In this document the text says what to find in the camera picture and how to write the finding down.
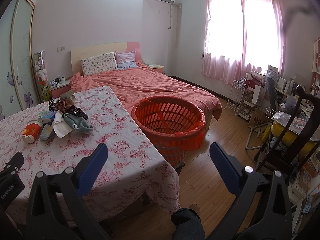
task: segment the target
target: laundry basket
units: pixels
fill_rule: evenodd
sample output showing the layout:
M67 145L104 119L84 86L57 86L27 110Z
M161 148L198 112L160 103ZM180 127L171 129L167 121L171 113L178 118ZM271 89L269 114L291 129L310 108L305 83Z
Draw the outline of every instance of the laundry basket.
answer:
M205 117L195 104L174 96L139 101L131 116L161 155L178 168L187 151L201 147Z

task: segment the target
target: floral tablecloth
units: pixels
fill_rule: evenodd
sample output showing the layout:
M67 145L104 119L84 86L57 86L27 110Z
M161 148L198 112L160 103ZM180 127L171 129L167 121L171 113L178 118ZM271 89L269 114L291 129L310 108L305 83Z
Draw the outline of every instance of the floral tablecloth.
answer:
M109 86L75 94L76 106L93 126L89 135L73 131L59 139L27 144L22 131L27 122L48 109L48 102L11 115L0 121L0 168L20 151L24 165L19 176L25 189L6 212L18 223L25 223L28 197L38 171L47 175L61 173L90 155L99 143L105 143L109 156L89 195L83 197L95 218L103 220L123 211L146 191L165 212L179 208L179 177L159 154L122 106ZM62 195L58 196L70 225L72 217Z

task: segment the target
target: baseboard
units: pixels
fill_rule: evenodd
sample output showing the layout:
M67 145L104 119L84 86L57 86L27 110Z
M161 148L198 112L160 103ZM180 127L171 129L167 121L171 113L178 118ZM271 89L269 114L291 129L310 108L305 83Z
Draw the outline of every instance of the baseboard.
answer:
M190 81L188 81L188 80L185 80L185 79L183 79L183 78L176 77L176 76L169 76L169 77L174 78L174 79L179 80L179 81L182 81L182 82L185 82L185 83L187 83L187 84L189 84L189 85L202 88L203 90L208 91L210 94L213 94L214 96L216 96L216 97L218 97L218 98L221 98L221 99L223 99L223 100L228 101L228 98L227 98L227 97L225 97L225 96L223 96L223 95L220 95L219 93L214 92L214 91L212 91L212 90L210 90L210 89L208 89L208 88L205 88L205 87L203 87L203 86L199 86L199 85L196 84L196 83L190 82Z

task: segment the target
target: pink curtain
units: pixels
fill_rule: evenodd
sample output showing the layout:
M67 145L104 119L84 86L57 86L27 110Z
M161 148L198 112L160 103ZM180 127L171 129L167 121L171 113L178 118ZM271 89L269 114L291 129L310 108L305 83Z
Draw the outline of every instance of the pink curtain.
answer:
M231 85L245 73L284 65L281 0L206 0L202 74Z

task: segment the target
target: foot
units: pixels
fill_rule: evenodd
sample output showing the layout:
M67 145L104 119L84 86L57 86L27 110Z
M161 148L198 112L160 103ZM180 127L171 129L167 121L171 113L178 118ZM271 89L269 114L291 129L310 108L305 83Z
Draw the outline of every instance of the foot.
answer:
M197 214L200 216L200 207L197 204L192 204L190 207L190 209L194 210L197 212Z

